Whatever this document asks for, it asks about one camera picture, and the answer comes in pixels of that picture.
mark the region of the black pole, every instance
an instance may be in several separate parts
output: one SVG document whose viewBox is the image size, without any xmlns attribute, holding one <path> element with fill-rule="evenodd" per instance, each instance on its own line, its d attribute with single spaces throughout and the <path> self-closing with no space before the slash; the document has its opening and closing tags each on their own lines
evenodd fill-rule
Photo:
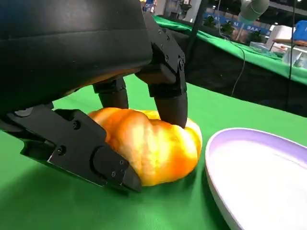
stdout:
<svg viewBox="0 0 307 230">
<path fill-rule="evenodd" d="M 196 35 L 201 26 L 201 23 L 203 20 L 203 14 L 205 13 L 207 5 L 208 5 L 208 0 L 201 0 L 200 7 L 198 8 L 194 26 L 189 36 L 188 45 L 187 45 L 186 52 L 185 52 L 186 53 L 186 63 L 188 63 L 189 61 L 189 58 L 190 58 L 190 55 L 193 49 L 193 45 L 195 43 Z"/>
</svg>

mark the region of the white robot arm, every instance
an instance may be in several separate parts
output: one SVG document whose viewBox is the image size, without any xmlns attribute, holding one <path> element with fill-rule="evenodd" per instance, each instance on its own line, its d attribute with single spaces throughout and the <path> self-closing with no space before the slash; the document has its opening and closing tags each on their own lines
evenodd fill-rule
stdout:
<svg viewBox="0 0 307 230">
<path fill-rule="evenodd" d="M 241 0 L 239 20 L 251 24 L 257 20 L 269 7 L 270 0 Z"/>
</svg>

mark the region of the yellow gourd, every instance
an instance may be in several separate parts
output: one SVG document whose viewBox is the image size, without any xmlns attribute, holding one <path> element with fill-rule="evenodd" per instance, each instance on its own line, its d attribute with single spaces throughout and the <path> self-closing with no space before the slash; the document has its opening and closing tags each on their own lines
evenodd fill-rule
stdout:
<svg viewBox="0 0 307 230">
<path fill-rule="evenodd" d="M 157 111 L 104 108 L 89 116 L 106 130 L 106 143 L 130 162 L 143 186 L 181 179 L 197 165 L 201 130 L 190 119 L 183 129 L 161 121 Z"/>
</svg>

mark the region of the green tablecloth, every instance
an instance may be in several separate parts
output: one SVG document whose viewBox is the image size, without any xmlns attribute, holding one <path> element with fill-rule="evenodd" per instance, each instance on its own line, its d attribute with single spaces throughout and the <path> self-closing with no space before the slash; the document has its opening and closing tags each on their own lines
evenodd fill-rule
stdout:
<svg viewBox="0 0 307 230">
<path fill-rule="evenodd" d="M 155 109 L 143 82 L 128 76 L 126 84 L 131 108 Z M 40 165 L 19 155 L 21 141 L 0 132 L 0 229 L 227 229 L 203 176 L 209 137 L 224 128 L 248 127 L 307 145 L 307 119 L 193 85 L 188 85 L 188 92 L 189 117 L 203 135 L 198 167 L 183 180 L 144 188 L 140 194 L 124 195 Z M 86 87 L 55 106 L 88 113 L 98 109 L 100 102 L 92 87 Z"/>
<path fill-rule="evenodd" d="M 172 30 L 176 31 L 190 31 L 191 27 L 177 23 L 172 22 L 167 19 L 155 16 L 154 19 L 161 27 L 166 27 Z M 263 67 L 265 69 L 268 69 L 272 72 L 275 72 L 283 77 L 289 78 L 289 65 L 282 62 L 282 60 L 278 57 L 269 57 L 266 55 L 263 55 L 249 46 L 237 44 L 237 43 L 231 43 L 225 39 L 218 38 L 209 34 L 206 34 L 203 31 L 198 31 L 198 38 L 209 42 L 212 45 L 219 47 L 220 49 L 236 56 L 237 58 L 243 59 L 243 52 L 241 49 L 244 50 L 245 53 L 245 60 L 258 65 L 260 67 Z M 292 68 L 292 80 L 307 85 L 307 69 L 303 68 Z"/>
</svg>

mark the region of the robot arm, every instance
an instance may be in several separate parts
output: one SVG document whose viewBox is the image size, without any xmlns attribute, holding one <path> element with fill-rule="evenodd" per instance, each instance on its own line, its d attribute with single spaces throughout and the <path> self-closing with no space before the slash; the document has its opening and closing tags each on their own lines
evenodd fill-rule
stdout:
<svg viewBox="0 0 307 230">
<path fill-rule="evenodd" d="M 52 101 L 93 85 L 104 107 L 128 108 L 123 77 L 135 73 L 161 119 L 184 127 L 185 56 L 172 35 L 143 15 L 139 0 L 5 0 L 0 15 L 0 129 L 24 142 L 24 156 L 140 191 L 106 131 L 79 110 L 53 110 Z"/>
<path fill-rule="evenodd" d="M 242 0 L 239 20 L 245 24 L 253 23 L 269 7 L 270 0 Z"/>
</svg>

